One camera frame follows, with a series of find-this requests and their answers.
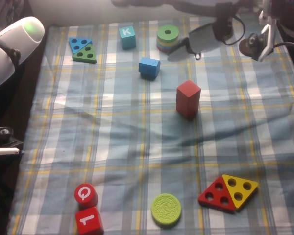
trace table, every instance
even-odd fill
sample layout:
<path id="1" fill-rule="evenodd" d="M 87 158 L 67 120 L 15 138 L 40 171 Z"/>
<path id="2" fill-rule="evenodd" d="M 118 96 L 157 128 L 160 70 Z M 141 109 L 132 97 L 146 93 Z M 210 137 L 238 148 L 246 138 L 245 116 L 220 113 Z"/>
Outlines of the table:
<path id="1" fill-rule="evenodd" d="M 261 26 L 241 16 L 248 37 Z M 75 188 L 91 183 L 105 235 L 294 235 L 294 67 L 285 47 L 264 62 L 238 45 L 171 63 L 156 48 L 160 26 L 180 37 L 208 22 L 182 18 L 52 27 L 36 89 L 10 212 L 9 234 L 76 234 Z M 133 25 L 137 47 L 124 51 L 118 28 Z M 235 37 L 241 25 L 234 22 Z M 97 64 L 72 61 L 69 37 L 92 38 Z M 161 61 L 154 82 L 141 57 Z M 201 87 L 196 119 L 175 110 L 176 88 Z M 257 181 L 258 193 L 231 215 L 197 202 L 218 176 Z M 150 216 L 160 193 L 175 195 L 182 217 L 161 230 Z"/>

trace red block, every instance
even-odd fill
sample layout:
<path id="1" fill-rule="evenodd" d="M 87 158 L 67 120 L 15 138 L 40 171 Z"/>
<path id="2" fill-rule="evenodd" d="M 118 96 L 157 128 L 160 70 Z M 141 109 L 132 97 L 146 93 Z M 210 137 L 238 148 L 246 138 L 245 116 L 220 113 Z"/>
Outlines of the red block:
<path id="1" fill-rule="evenodd" d="M 231 212 L 235 211 L 232 197 L 227 190 L 225 182 L 220 176 L 199 197 L 198 202 L 217 210 Z"/>
<path id="2" fill-rule="evenodd" d="M 102 235 L 103 227 L 96 207 L 91 207 L 75 214 L 80 235 Z"/>
<path id="3" fill-rule="evenodd" d="M 199 107 L 200 87 L 191 80 L 184 82 L 176 90 L 176 110 L 187 120 L 192 120 Z"/>
<path id="4" fill-rule="evenodd" d="M 81 208 L 89 208 L 97 205 L 98 195 L 91 184 L 80 184 L 74 192 L 75 200 Z"/>

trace stacked rings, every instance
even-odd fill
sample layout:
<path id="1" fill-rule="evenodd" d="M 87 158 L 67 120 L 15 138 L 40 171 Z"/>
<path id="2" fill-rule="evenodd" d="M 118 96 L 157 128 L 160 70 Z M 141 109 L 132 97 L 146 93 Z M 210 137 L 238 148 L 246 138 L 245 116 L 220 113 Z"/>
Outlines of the stacked rings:
<path id="1" fill-rule="evenodd" d="M 178 28 L 174 25 L 165 25 L 159 28 L 157 33 L 157 48 L 168 53 L 178 43 Z"/>

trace green cylinder with hole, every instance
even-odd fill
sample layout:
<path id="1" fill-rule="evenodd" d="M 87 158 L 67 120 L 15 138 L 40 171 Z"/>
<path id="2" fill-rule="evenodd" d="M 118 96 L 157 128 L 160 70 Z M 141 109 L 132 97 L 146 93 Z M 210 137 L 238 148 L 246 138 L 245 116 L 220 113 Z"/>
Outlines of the green cylinder with hole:
<path id="1" fill-rule="evenodd" d="M 178 39 L 178 27 L 175 25 L 165 25 L 158 29 L 157 38 L 164 43 L 171 43 Z"/>

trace red cube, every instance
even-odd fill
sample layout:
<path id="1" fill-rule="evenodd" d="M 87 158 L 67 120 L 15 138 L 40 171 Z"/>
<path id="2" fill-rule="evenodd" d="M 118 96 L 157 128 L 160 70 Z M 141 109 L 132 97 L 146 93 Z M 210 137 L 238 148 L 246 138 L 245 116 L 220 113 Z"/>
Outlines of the red cube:
<path id="1" fill-rule="evenodd" d="M 103 235 L 100 214 L 96 207 L 91 207 L 75 214 L 80 235 Z"/>
<path id="2" fill-rule="evenodd" d="M 91 184 L 80 184 L 74 192 L 75 200 L 80 208 L 89 208 L 97 205 L 98 195 Z"/>
<path id="3" fill-rule="evenodd" d="M 176 110 L 191 121 L 198 112 L 200 87 L 191 80 L 177 87 Z"/>

